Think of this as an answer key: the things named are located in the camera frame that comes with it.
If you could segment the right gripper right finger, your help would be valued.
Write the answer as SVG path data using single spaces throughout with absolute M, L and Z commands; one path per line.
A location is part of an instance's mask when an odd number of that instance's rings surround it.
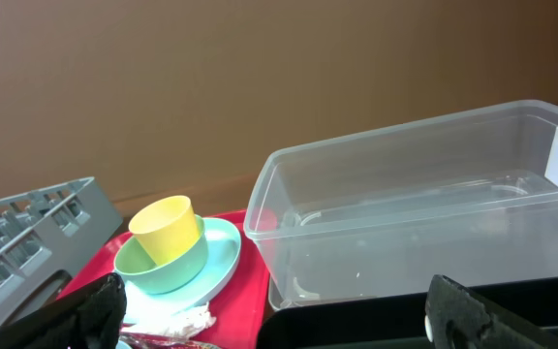
M 430 282 L 424 327 L 437 348 L 558 349 L 558 336 L 441 274 Z

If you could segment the red snack wrapper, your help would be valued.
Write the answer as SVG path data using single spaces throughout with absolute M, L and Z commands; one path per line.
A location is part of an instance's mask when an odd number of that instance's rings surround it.
M 119 339 L 138 349 L 221 349 L 219 346 L 191 339 L 143 334 L 122 333 Z

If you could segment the white napkin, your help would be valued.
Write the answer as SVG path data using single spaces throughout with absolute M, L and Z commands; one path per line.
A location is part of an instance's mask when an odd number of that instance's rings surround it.
M 123 328 L 122 332 L 184 340 L 211 328 L 215 323 L 216 318 L 210 313 L 209 304 L 206 303 L 173 315 L 141 320 L 135 325 Z

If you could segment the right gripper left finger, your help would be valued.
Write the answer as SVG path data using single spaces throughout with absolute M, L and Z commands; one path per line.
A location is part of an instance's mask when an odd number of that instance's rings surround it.
M 123 279 L 108 273 L 0 328 L 0 349 L 114 349 L 126 305 Z

